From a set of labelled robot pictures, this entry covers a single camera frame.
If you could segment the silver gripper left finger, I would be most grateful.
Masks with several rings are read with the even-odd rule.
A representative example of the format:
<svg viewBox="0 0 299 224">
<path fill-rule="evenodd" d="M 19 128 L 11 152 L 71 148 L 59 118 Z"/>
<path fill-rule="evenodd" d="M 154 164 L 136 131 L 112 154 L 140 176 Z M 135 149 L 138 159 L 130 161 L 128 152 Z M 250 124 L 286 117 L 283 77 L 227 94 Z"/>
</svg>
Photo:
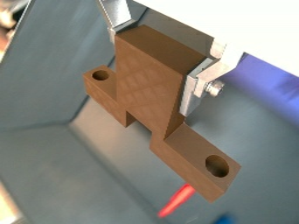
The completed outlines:
<svg viewBox="0 0 299 224">
<path fill-rule="evenodd" d="M 110 40 L 115 42 L 115 36 L 136 25 L 127 0 L 98 0 L 98 5 L 106 19 Z"/>
</svg>

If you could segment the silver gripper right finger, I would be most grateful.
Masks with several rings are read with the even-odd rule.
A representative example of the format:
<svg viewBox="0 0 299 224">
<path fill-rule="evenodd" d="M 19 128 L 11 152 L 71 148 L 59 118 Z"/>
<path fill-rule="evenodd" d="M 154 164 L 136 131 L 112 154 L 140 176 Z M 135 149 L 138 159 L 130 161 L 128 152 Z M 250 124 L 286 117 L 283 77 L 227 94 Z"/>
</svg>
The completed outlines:
<svg viewBox="0 0 299 224">
<path fill-rule="evenodd" d="M 220 94 L 224 83 L 219 77 L 236 68 L 243 53 L 232 44 L 220 42 L 211 44 L 211 58 L 207 57 L 199 63 L 186 78 L 180 104 L 180 113 L 184 116 L 196 109 L 206 95 L 216 97 Z"/>
</svg>

